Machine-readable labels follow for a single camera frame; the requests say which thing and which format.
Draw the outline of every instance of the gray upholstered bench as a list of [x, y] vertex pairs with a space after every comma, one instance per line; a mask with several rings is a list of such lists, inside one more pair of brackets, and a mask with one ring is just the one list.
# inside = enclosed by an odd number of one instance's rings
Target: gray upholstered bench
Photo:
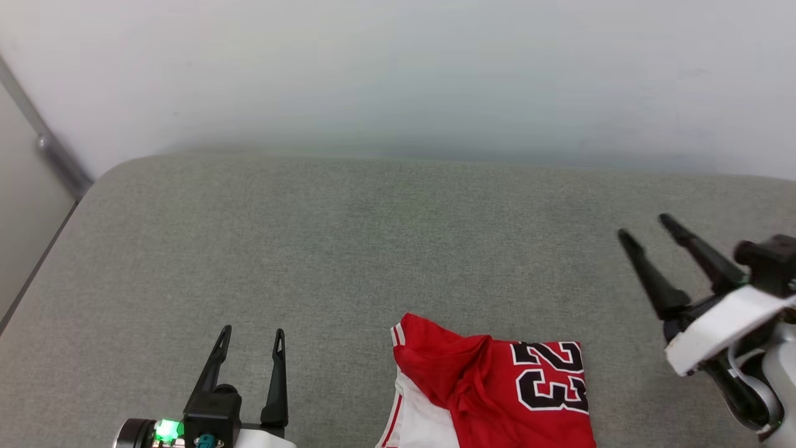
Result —
[[256, 421], [287, 333], [299, 447], [370, 447], [407, 311], [462, 334], [580, 340], [602, 447], [754, 446], [705, 375], [679, 378], [615, 238], [707, 285], [659, 230], [728, 252], [796, 232], [796, 183], [489, 164], [170, 155], [89, 191], [0, 336], [0, 444], [110, 446], [128, 417], [179, 418], [214, 338]]

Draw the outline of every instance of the red jersey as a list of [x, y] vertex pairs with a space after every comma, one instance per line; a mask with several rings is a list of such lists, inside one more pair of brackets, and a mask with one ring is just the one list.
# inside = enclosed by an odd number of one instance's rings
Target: red jersey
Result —
[[451, 413], [461, 448], [592, 448], [577, 342], [462, 337], [406, 314], [393, 328], [400, 371]]

